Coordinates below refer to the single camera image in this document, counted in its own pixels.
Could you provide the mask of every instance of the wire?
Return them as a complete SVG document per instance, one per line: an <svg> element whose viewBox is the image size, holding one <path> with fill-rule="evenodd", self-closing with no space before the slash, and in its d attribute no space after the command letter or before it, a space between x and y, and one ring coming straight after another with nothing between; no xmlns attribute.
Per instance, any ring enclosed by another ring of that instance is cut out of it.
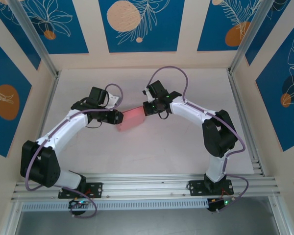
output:
<svg viewBox="0 0 294 235"><path fill-rule="evenodd" d="M167 119L167 118L169 117L169 113L167 112L166 117L161 117L160 113L158 113L158 116L159 116L162 120L165 120L165 119Z"/></svg>
<svg viewBox="0 0 294 235"><path fill-rule="evenodd" d="M122 103L122 101L123 101L123 91L122 91L122 88L121 88L119 85L115 84L115 83L110 83L110 84L108 84L108 85L105 87L105 90L107 90L107 88L110 87L110 86L115 86L115 87L117 87L117 88L120 90L121 97L120 97L120 101L118 102L118 104L116 104L114 107L112 107L112 108L110 108L110 109L87 109L87 110L83 110L83 111L80 111L80 112L77 112L77 113L73 114L72 116L70 116L69 118L67 118L66 120L64 120L62 123L60 123L60 124L54 129L54 131L52 131L52 132L50 133L50 135L48 136L48 139L45 139L45 140L42 142L42 144L38 147L38 149L37 149L36 152L34 153L32 159L30 160L29 165L28 165L28 168L27 168L27 171L26 171L26 176L25 176L25 188L27 189L27 191L35 191L35 190L37 190L37 189L39 189L39 188L42 187L42 185L39 185L39 186L37 186L37 187L35 187L35 188L30 188L30 187L29 187L29 183L28 183L28 181L29 181L29 174L30 174L31 168L33 167L33 164L34 164L35 159L37 158L39 152L42 150L42 148L44 147L44 145L45 145L48 141L50 141L50 138L51 138L55 133L57 133L57 131L58 131L62 126L64 126L68 121L70 121L72 118L74 118L75 116L77 116L77 115L79 115L79 114L88 113L88 112L106 112L106 111L110 111L110 110L116 109L116 108ZM82 192L79 192L79 191L77 191L77 190L74 190L74 189L71 189L71 188L67 188L67 187L63 187L63 188L66 189L66 190L69 190L69 191L71 191L71 192L75 192L75 193L80 194L81 196L87 198L87 199L88 199L88 200L89 200L89 201L95 206L95 209L96 209L95 213L94 213L93 215L91 215L90 217L89 217L89 216L85 216L85 217L83 217L83 218L91 218L91 217L95 216L95 214L97 213L97 206L96 206L96 204L94 203L93 200L91 200L88 196L86 196L86 195L83 194Z"/></svg>
<svg viewBox="0 0 294 235"><path fill-rule="evenodd" d="M80 102L84 102L85 100L87 100L87 98L88 98L88 97L82 98L82 99L80 100Z"/></svg>
<svg viewBox="0 0 294 235"><path fill-rule="evenodd" d="M215 202L220 202L220 201L223 201L224 199L222 198L222 199L218 199L218 200L216 200L216 201L211 201L211 202L208 202L208 204L212 204L212 203L215 203Z"/></svg>
<svg viewBox="0 0 294 235"><path fill-rule="evenodd" d="M70 213L71 213L72 217L78 218L78 219L89 219L89 218L94 217L97 214L97 205L96 205L96 203L90 197L88 197L86 194L84 194L84 193L82 193L80 191L77 191L75 189L68 188L68 187L63 187L63 189L68 190L68 191L71 191L71 192L78 193L83 198L86 198L87 200L89 200L94 205L94 207L95 207L95 212L92 213L91 215L88 215L88 216L74 215L73 214L73 209L76 207L76 205L78 205L78 203L76 203L75 205L71 206L71 209L70 209Z"/></svg>
<svg viewBox="0 0 294 235"><path fill-rule="evenodd" d="M85 126L86 128L89 128L89 129L97 129L99 127L101 127L102 125L102 121L100 122L100 125L99 126L95 126L95 127L92 127L92 126Z"/></svg>
<svg viewBox="0 0 294 235"><path fill-rule="evenodd" d="M187 87L188 87L188 83L189 83L189 79L188 79L188 76L187 74L182 70L180 69L179 67L176 67L176 66L164 66L164 67L161 67L159 69L156 70L156 72L153 73L153 75L151 76L147 86L151 83L151 81L153 80L154 76L160 71L160 70L163 70L163 69L176 69L176 70L179 70L184 76L185 76L185 79L186 79L186 84L185 84L185 88L184 88L184 91L183 91L183 95L182 95L182 98L183 98L183 101L185 102L185 104L191 106L192 108L195 108L197 110L199 110L200 112L202 113L205 113L209 116L211 116L212 118L216 119L217 121L221 122L226 128L228 128L234 135L235 137L240 141L241 145L242 145L242 149L240 150L236 150L236 151L233 151L233 152L228 152L225 156L225 160L224 160L224 164L223 164L223 168L222 168L222 173L225 174L225 169L226 169L226 165L227 165L227 159L229 156L233 155L233 154L236 154L236 153L242 153L246 150L246 146L245 146L245 143L243 141L243 139L237 134L237 132L229 125L227 124L225 121L223 121L221 118L215 116L215 114L211 114L210 112L208 112L207 110L204 110L196 105L193 105L189 102L187 102L187 100L185 99L185 94L186 94L186 90L187 90ZM241 176L237 176L237 175L230 175L230 174L225 174L226 176L230 176L230 177L234 177L234 178L239 178L239 179L242 179L242 180L245 180L247 182L247 185L246 185L246 188L244 189L244 191L236 198L236 200L234 202L236 202L238 199L240 199L244 193L247 191L248 189L248 180L245 179L244 177L241 177Z"/></svg>

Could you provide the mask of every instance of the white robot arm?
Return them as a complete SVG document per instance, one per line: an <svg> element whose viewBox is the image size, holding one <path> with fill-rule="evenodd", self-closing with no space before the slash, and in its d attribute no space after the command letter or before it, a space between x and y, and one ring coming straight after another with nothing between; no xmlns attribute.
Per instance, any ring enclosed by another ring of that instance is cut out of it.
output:
<svg viewBox="0 0 294 235"><path fill-rule="evenodd" d="M50 132L39 138L36 142L27 141L22 148L21 175L46 187L58 186L84 191L86 178L77 173L61 169L58 163L60 152L69 140L92 120L119 124L123 120L123 114L117 110L111 110L116 106L120 97L111 95L103 89L92 87L90 95L76 102L65 118ZM97 110L98 112L86 112L84 110ZM43 145L32 167L28 169L37 149Z"/></svg>
<svg viewBox="0 0 294 235"><path fill-rule="evenodd" d="M225 181L225 155L234 148L238 139L228 128L212 118L212 116L218 116L234 129L228 113L224 110L219 112L207 110L186 99L184 100L178 92L169 93L160 81L147 86L143 93L148 98L148 101L143 103L146 116L153 114L160 116L160 113L167 112L167 116L169 114L179 115L202 127L204 144L210 153L209 167L205 174L205 184L207 185L207 190L211 191L211 195L218 195L216 191L219 191L219 188L216 186L219 182Z"/></svg>

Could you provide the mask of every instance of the white platform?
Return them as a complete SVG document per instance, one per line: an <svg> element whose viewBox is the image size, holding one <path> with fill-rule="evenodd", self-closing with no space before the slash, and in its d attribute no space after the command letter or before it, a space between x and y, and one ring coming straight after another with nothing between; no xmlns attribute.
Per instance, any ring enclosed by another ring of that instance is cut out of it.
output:
<svg viewBox="0 0 294 235"><path fill-rule="evenodd" d="M142 90L156 69L71 69L61 72L50 108L44 134L68 113L72 104L88 96L91 87L104 88L117 83L124 92L118 108L125 111L147 100ZM207 109L226 110L239 135L243 131L225 69L185 69L189 76L186 97ZM183 92L185 78L173 69L162 70L155 77L169 91ZM109 90L118 94L118 90ZM241 148L237 143L235 149ZM62 168L79 173L187 174L205 173L208 152L202 129L182 117L170 115L161 120L149 116L131 130L119 133L104 123L99 129L81 130L59 156ZM230 157L228 173L254 173L248 151Z"/></svg>

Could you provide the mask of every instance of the white wall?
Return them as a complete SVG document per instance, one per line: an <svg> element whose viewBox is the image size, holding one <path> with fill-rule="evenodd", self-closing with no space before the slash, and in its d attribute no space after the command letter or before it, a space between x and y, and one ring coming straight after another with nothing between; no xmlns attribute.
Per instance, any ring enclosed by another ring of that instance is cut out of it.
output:
<svg viewBox="0 0 294 235"><path fill-rule="evenodd" d="M0 156L0 226L3 222L3 215L15 187L20 180L21 149L26 140L37 138L39 127L42 121L49 91L53 78L43 63L38 71L32 66L26 55L16 43L12 35L5 28L0 20L0 47L15 63L31 83L32 88L25 105L23 115L19 122L11 148L7 158Z"/></svg>
<svg viewBox="0 0 294 235"><path fill-rule="evenodd" d="M197 52L211 0L185 0L177 52L109 53L97 0L74 0L89 54L51 55L63 68L227 68L236 50Z"/></svg>
<svg viewBox="0 0 294 235"><path fill-rule="evenodd" d="M276 177L279 189L294 220L294 147L285 152L282 151L255 83L293 28L294 0L291 0L251 66L249 67L244 59L234 75L260 155L269 175Z"/></svg>

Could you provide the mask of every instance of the black cable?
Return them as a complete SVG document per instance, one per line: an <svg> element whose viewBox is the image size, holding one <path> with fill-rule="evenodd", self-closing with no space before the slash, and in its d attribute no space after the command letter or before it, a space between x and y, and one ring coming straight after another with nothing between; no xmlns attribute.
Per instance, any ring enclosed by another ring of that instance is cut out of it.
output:
<svg viewBox="0 0 294 235"><path fill-rule="evenodd" d="M92 126L86 126L86 127L89 129L97 129L97 128L101 127L101 125L102 125L102 121L100 122L100 125L97 127L92 127Z"/></svg>
<svg viewBox="0 0 294 235"><path fill-rule="evenodd" d="M80 102L84 102L88 97L82 98Z"/></svg>
<svg viewBox="0 0 294 235"><path fill-rule="evenodd" d="M160 113L158 113L158 116L159 116L162 120L165 120L165 119L167 119L167 118L169 117L169 113L167 112L167 115L166 115L165 118L161 117Z"/></svg>

